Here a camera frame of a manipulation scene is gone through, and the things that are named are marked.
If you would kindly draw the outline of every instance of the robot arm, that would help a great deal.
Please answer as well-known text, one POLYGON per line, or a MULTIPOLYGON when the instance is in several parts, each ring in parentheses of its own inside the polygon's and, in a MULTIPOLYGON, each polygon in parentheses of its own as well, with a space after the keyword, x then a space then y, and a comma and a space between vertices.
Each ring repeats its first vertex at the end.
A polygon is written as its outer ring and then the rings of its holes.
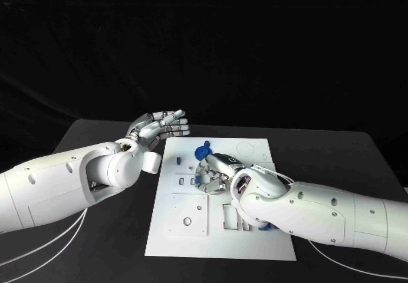
POLYGON ((181 110, 143 115, 124 139, 33 159, 0 174, 0 234, 44 225, 155 174, 158 140, 189 135, 181 110))
POLYGON ((369 249, 408 261, 406 203, 311 183, 288 181, 284 185, 278 173, 258 165, 232 172, 230 165, 242 164, 229 158, 225 170, 219 165, 225 156, 209 155, 207 166, 223 169, 220 175, 229 174, 223 185, 230 204, 252 226, 261 228, 269 222, 314 242, 369 249))

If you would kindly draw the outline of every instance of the table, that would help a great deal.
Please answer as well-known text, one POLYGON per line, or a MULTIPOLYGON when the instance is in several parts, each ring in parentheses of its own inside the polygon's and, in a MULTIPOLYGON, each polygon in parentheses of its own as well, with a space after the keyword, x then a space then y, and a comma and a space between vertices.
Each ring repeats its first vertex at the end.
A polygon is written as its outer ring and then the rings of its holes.
MULTIPOLYGON (((76 120, 55 153, 119 139, 130 122, 76 120)), ((408 202, 408 194, 365 133, 192 125, 192 137, 266 138, 278 172, 294 180, 408 202)), ((163 154, 164 142, 155 150, 163 154)), ((144 256, 158 175, 141 172, 124 192, 88 209, 78 236, 63 253, 17 282, 291 282, 370 281, 330 262, 307 240, 292 236, 297 262, 144 256)), ((70 226, 79 213, 44 226, 1 235, 0 261, 30 251, 70 226)), ((37 267, 66 244, 73 231, 23 260, 0 268, 0 282, 37 267)), ((365 271, 408 277, 408 263, 376 252, 317 247, 365 271)))

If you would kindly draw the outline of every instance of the rectangular slot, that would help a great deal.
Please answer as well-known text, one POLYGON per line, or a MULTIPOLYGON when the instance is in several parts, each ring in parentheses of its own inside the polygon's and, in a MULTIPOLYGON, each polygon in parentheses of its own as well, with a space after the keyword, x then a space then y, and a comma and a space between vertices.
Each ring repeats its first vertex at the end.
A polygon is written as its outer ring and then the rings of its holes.
POLYGON ((242 231, 249 231, 251 226, 249 226, 248 222, 243 219, 241 219, 241 220, 242 220, 242 231))
POLYGON ((230 204, 222 205, 223 210, 223 229, 238 230, 238 213, 230 204))

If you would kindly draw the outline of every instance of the white board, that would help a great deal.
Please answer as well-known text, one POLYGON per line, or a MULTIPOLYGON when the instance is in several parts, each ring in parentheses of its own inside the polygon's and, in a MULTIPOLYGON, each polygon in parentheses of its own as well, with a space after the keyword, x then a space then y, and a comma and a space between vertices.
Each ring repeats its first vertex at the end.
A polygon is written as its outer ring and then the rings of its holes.
POLYGON ((246 167, 255 163, 275 170, 266 139, 194 137, 167 139, 144 255, 295 261, 291 236, 278 229, 259 231, 252 226, 249 231, 243 231, 239 216, 238 230, 225 229, 222 205, 230 203, 229 192, 207 195, 190 185, 199 162, 193 152, 199 146, 203 146, 206 140, 210 142, 213 153, 232 155, 246 167), (177 157, 181 160, 180 165, 177 165, 177 157), (168 213, 174 209, 174 203, 168 200, 171 194, 207 197, 207 229, 206 233, 202 232, 205 236, 186 235, 183 232, 174 235, 168 231, 168 222, 179 223, 181 217, 186 218, 180 216, 179 220, 174 220, 176 217, 168 213))

